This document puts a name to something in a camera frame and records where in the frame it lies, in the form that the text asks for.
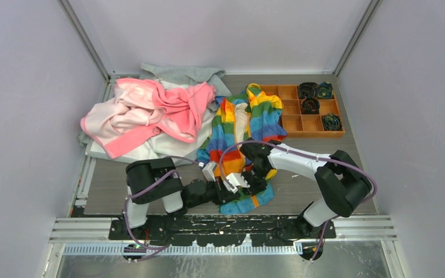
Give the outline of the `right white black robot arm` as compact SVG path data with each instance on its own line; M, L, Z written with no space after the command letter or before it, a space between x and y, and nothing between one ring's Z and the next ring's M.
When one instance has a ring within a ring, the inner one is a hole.
M247 195L267 188L266 177L272 170L285 170L315 181L321 198L300 214L299 232L312 238L321 225L334 217L349 217L374 192L374 183L344 151L333 154L305 152L277 141L242 143L241 153L251 161L241 173L238 185Z

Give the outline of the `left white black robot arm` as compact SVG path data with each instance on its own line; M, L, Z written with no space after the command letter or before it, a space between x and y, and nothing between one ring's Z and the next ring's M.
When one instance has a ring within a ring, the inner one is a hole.
M222 205L240 198L238 188L215 176L215 162L200 163L204 179L183 185L173 159L139 160L127 166L123 231L130 238L139 239L145 234L147 211L153 201L162 200L169 215L184 215L201 204Z

